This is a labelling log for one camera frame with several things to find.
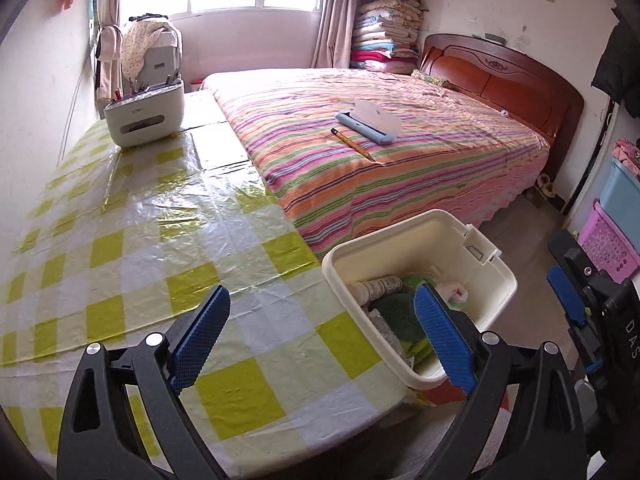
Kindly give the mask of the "green plush toy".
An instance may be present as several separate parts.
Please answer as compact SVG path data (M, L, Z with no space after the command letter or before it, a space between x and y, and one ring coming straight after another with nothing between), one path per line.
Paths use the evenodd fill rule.
M413 294L396 292L378 298L370 303L369 312L373 311L378 311L406 356L417 358L419 354L431 353L431 343L414 313Z

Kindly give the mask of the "green plastic tissue package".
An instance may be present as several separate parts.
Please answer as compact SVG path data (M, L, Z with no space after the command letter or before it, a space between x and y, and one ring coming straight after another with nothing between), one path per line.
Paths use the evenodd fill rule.
M469 300L469 293L463 285L458 282L445 281L436 271L408 274L403 276L401 281L405 289L413 292L424 284L432 286L447 306L456 311L463 310Z

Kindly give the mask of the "silver pill blister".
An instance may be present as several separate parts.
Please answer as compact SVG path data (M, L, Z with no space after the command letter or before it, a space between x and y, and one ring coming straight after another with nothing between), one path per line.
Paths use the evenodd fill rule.
M390 326L386 323L382 314L378 312L378 309L373 309L368 313L368 318L378 330L378 332L382 335L384 340L394 349L394 351L400 356L400 358L406 363L410 364L410 360L402 348L400 340L397 338L395 333L392 331Z

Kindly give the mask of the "cream plastic trash bin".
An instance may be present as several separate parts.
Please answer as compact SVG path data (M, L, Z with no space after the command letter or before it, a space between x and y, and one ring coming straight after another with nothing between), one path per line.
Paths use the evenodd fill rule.
M518 289L500 250L439 209L334 247L322 272L375 351L414 390L451 382L471 393L474 339Z

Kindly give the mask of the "pink plastic basket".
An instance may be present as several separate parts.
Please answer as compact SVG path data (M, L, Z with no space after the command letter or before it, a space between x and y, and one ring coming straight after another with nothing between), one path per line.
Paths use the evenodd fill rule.
M578 235L578 244L598 270L616 283L632 278L639 270L639 254L598 200Z

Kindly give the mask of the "light blue storage box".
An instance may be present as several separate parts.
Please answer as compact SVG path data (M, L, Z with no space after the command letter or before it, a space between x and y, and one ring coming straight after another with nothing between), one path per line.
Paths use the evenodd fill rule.
M635 248L640 236L640 188L638 179L618 159L610 160L608 180L600 206Z

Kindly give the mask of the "pair of slippers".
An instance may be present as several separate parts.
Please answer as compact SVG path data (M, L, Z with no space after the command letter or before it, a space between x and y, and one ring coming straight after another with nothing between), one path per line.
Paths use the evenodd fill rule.
M551 200L555 196L553 182L546 174L540 174L537 177L535 188L546 200Z

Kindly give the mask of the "yellow checkered plastic tablecloth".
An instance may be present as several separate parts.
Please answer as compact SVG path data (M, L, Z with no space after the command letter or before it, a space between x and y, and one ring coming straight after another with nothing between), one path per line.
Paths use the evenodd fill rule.
M43 466L82 352L166 330L216 285L231 312L181 401L226 473L337 446L413 401L358 330L215 98L131 150L92 126L1 267L1 405Z

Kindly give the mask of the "white tissue box organizer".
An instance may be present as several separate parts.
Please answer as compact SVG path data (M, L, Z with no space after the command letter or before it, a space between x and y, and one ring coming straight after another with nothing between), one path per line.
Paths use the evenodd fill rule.
M120 148L133 148L177 132L184 116L184 84L177 78L108 104L108 132Z

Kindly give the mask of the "yellow pencil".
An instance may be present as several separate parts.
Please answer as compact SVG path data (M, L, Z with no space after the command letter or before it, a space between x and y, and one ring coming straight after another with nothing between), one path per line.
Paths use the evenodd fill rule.
M359 144L357 144L356 142L350 140L347 136L344 136L343 133L340 133L337 128L331 128L331 133L338 139L340 140L343 144L347 145L349 148L351 148L352 150L354 150L355 152L357 152L359 155L361 155L362 157L364 157L367 160L370 160L370 162L375 162L374 157L364 148L362 148Z

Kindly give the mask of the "pink curtain left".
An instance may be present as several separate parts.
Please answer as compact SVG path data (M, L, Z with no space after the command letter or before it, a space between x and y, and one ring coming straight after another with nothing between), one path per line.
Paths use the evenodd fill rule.
M96 0L96 73L94 102L103 114L104 108L122 90L122 31L119 27L120 0Z

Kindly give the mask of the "pink curtain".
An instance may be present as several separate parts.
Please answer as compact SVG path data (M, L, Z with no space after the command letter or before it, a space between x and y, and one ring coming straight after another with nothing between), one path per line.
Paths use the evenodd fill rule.
M358 0L322 0L312 68L349 68Z
M96 0L96 73L94 102L103 114L104 108L122 90L122 31L119 27L120 0Z

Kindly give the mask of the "dotted cloth on appliance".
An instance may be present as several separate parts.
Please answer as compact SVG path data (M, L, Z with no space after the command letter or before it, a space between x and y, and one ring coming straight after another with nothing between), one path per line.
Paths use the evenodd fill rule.
M125 79L137 78L142 71L146 51L155 47L163 32L168 32L171 36L171 47L177 47L178 53L182 54L180 30L163 18L130 22L125 26L120 54L122 76Z

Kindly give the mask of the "stack of folded quilts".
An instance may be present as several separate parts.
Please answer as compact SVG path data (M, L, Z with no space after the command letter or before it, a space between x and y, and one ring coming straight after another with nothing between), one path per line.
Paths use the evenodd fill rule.
M418 66L421 0L366 0L352 29L349 67L410 75Z

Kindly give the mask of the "pink curtain right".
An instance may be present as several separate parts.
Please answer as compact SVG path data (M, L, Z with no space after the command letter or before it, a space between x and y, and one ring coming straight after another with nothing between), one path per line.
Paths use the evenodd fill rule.
M349 68L358 0L322 0L312 68Z

